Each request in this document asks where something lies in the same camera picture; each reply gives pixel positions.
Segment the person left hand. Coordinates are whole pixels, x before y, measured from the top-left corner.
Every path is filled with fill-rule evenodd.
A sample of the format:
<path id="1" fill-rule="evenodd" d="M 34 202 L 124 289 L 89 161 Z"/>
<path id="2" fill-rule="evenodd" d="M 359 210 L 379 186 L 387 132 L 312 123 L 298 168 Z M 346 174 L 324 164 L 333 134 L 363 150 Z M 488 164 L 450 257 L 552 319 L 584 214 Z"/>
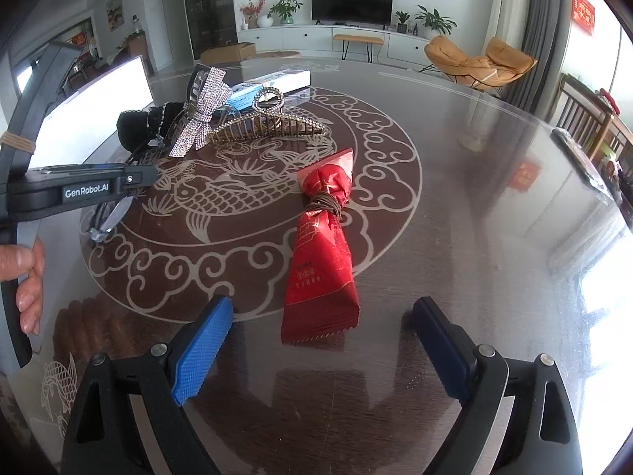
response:
<path id="1" fill-rule="evenodd" d="M 39 334 L 44 304 L 45 249 L 42 240 L 36 237 L 31 249 L 2 245 L 0 266 L 2 282 L 23 277 L 15 296 L 21 330 L 26 334 Z"/>

